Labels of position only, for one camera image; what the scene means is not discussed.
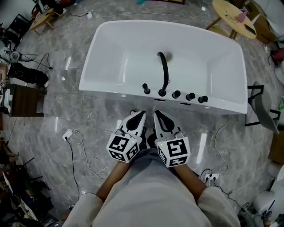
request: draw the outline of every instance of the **fiducial marker cube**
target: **fiducial marker cube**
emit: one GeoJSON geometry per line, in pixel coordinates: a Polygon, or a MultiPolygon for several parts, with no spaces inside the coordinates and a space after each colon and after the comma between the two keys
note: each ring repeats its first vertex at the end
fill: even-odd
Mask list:
{"type": "Polygon", "coordinates": [[[139,152],[139,145],[132,137],[111,134],[106,149],[112,158],[128,163],[139,152]]]}
{"type": "Polygon", "coordinates": [[[190,149],[188,137],[177,138],[156,143],[158,154],[166,167],[186,164],[189,160],[190,149]]]}

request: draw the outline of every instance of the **pink object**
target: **pink object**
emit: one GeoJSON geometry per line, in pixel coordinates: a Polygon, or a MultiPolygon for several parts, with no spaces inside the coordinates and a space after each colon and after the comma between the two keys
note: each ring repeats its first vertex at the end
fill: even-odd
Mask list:
{"type": "Polygon", "coordinates": [[[246,8],[243,8],[241,9],[243,12],[240,13],[238,16],[237,16],[237,20],[241,23],[243,23],[245,21],[245,17],[247,16],[248,14],[248,10],[246,8]]]}
{"type": "Polygon", "coordinates": [[[242,12],[237,16],[237,20],[243,23],[245,21],[246,16],[247,16],[247,12],[242,12]]]}

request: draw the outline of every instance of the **black cable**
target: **black cable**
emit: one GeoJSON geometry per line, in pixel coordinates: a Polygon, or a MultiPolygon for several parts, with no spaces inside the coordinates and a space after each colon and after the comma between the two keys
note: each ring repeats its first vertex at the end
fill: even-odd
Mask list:
{"type": "Polygon", "coordinates": [[[206,171],[206,170],[210,170],[211,171],[211,175],[213,174],[213,171],[211,170],[211,169],[209,169],[209,168],[206,168],[205,170],[203,170],[203,172],[200,174],[200,177],[199,177],[199,179],[201,179],[201,176],[202,176],[202,174],[206,171]]]}
{"type": "Polygon", "coordinates": [[[50,68],[52,68],[52,67],[50,66],[49,62],[48,62],[49,53],[47,53],[47,54],[45,54],[45,55],[43,56],[43,58],[41,59],[41,61],[40,61],[39,65],[37,66],[37,68],[36,68],[36,69],[38,69],[38,68],[39,68],[39,66],[40,66],[41,62],[43,61],[43,59],[44,59],[44,57],[45,57],[46,55],[47,55],[47,63],[48,63],[48,65],[49,65],[49,69],[50,69],[50,68]]]}
{"type": "Polygon", "coordinates": [[[220,188],[221,191],[222,191],[224,194],[228,195],[228,198],[229,198],[230,200],[235,201],[235,202],[238,204],[238,206],[239,206],[240,209],[243,209],[243,208],[239,205],[239,203],[238,203],[236,200],[230,198],[230,195],[232,194],[232,191],[229,191],[229,193],[226,193],[226,192],[223,191],[223,189],[222,189],[220,186],[218,186],[218,185],[215,184],[215,180],[213,180],[213,183],[214,183],[214,185],[215,185],[216,187],[220,188]]]}
{"type": "Polygon", "coordinates": [[[230,198],[230,195],[232,194],[232,191],[229,191],[229,193],[224,192],[223,189],[222,189],[220,186],[218,186],[218,185],[215,184],[215,180],[216,180],[216,179],[214,178],[214,180],[213,180],[214,185],[215,185],[216,187],[220,188],[221,191],[222,191],[224,194],[228,195],[228,198],[229,198],[230,200],[236,202],[236,204],[237,204],[238,207],[241,209],[241,211],[243,211],[244,213],[246,213],[246,214],[248,215],[248,217],[254,222],[255,226],[258,226],[257,223],[255,222],[255,220],[252,219],[251,216],[249,216],[249,214],[245,211],[245,209],[242,208],[236,200],[230,198]]]}
{"type": "Polygon", "coordinates": [[[268,64],[270,65],[270,62],[269,62],[269,58],[271,57],[271,55],[268,56],[267,58],[267,61],[268,61],[268,64]]]}
{"type": "Polygon", "coordinates": [[[71,15],[71,16],[76,16],[76,17],[82,17],[82,16],[85,16],[85,15],[87,15],[88,13],[86,13],[86,14],[84,14],[84,15],[81,15],[81,16],[78,16],[78,15],[72,15],[71,13],[68,13],[68,14],[66,14],[65,16],[68,16],[68,15],[71,15]]]}
{"type": "Polygon", "coordinates": [[[16,117],[16,120],[15,120],[14,126],[13,126],[13,128],[12,128],[12,131],[11,131],[11,134],[10,134],[10,136],[9,136],[9,139],[8,139],[8,141],[6,142],[6,145],[8,145],[8,143],[9,143],[9,140],[10,140],[10,138],[11,138],[11,135],[12,135],[13,131],[14,131],[14,127],[15,127],[15,125],[16,125],[16,121],[17,121],[17,119],[18,119],[18,117],[16,117]]]}
{"type": "Polygon", "coordinates": [[[27,57],[27,56],[24,55],[24,54],[22,54],[22,55],[25,56],[27,59],[30,59],[31,61],[38,63],[39,65],[45,66],[46,68],[49,68],[49,69],[52,69],[52,67],[51,67],[50,65],[49,65],[49,67],[48,67],[48,66],[46,66],[46,65],[43,65],[42,63],[39,63],[39,62],[37,62],[37,61],[35,61],[35,60],[33,60],[33,59],[27,57]]]}
{"type": "Polygon", "coordinates": [[[77,181],[76,181],[76,179],[75,179],[73,149],[72,149],[72,146],[71,146],[71,144],[70,144],[70,143],[69,143],[69,141],[67,140],[67,137],[65,137],[65,139],[66,139],[66,141],[68,142],[68,144],[69,144],[69,146],[70,146],[70,148],[71,148],[71,152],[72,152],[73,178],[74,178],[74,180],[75,180],[75,183],[76,183],[76,185],[77,185],[77,189],[78,189],[78,201],[79,201],[79,197],[80,197],[80,191],[79,191],[79,186],[78,186],[78,183],[77,183],[77,181]]]}

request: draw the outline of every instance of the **floor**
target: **floor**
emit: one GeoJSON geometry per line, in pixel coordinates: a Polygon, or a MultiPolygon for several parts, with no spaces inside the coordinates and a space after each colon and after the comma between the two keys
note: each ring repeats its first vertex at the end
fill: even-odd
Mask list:
{"type": "MultiPolygon", "coordinates": [[[[80,91],[79,80],[82,68],[96,28],[111,20],[164,20],[184,23],[205,28],[216,17],[210,0],[188,0],[186,6],[147,1],[136,5],[135,0],[84,0],[76,6],[70,6],[68,12],[83,15],[94,10],[95,20],[84,17],[64,17],[54,22],[55,30],[45,27],[41,34],[29,31],[18,48],[22,53],[37,53],[38,61],[49,53],[49,63],[53,70],[43,66],[39,69],[50,77],[50,85],[44,102],[45,117],[4,116],[4,135],[9,138],[16,120],[15,129],[9,141],[13,152],[19,152],[27,161],[32,176],[43,176],[50,184],[52,203],[59,211],[76,203],[78,192],[72,175],[72,160],[69,145],[62,135],[67,129],[80,131],[88,159],[98,158],[106,167],[106,178],[116,161],[111,159],[105,147],[109,136],[115,131],[119,120],[129,114],[131,109],[146,110],[148,127],[153,127],[153,111],[164,110],[178,117],[185,135],[189,137],[191,157],[189,167],[196,173],[210,168],[215,173],[226,170],[227,165],[214,148],[214,136],[217,130],[228,120],[228,116],[213,116],[187,110],[160,108],[143,103],[110,100],[95,97],[92,92],[80,91]],[[206,142],[201,143],[201,136],[206,142]],[[199,150],[203,150],[201,162],[197,164],[199,150]]],[[[272,97],[272,107],[278,106],[283,85],[273,73],[273,66],[267,61],[268,53],[257,40],[248,40],[238,36],[245,56],[248,85],[255,80],[265,85],[272,97]]],[[[36,68],[37,63],[26,63],[36,68]]],[[[271,182],[267,173],[268,153],[273,133],[260,125],[244,127],[244,115],[232,115],[230,122],[218,134],[216,145],[223,158],[229,163],[227,174],[216,182],[225,191],[233,191],[231,197],[240,204],[251,202],[255,195],[265,190],[271,182]]],[[[96,192],[103,180],[93,175],[87,168],[82,145],[71,142],[74,150],[75,176],[80,193],[96,192]]],[[[91,167],[102,170],[98,161],[93,160],[91,167]]],[[[236,212],[238,208],[230,201],[236,212]]]]}

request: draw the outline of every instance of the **shoe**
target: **shoe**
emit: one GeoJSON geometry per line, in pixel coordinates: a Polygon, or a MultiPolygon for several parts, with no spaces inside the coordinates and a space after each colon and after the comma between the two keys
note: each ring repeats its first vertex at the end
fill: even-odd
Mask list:
{"type": "Polygon", "coordinates": [[[40,182],[42,182],[44,184],[44,187],[47,189],[47,190],[51,190],[49,184],[45,181],[45,179],[41,179],[40,182]]]}
{"type": "Polygon", "coordinates": [[[44,87],[47,88],[49,85],[49,80],[44,84],[44,87]]]}

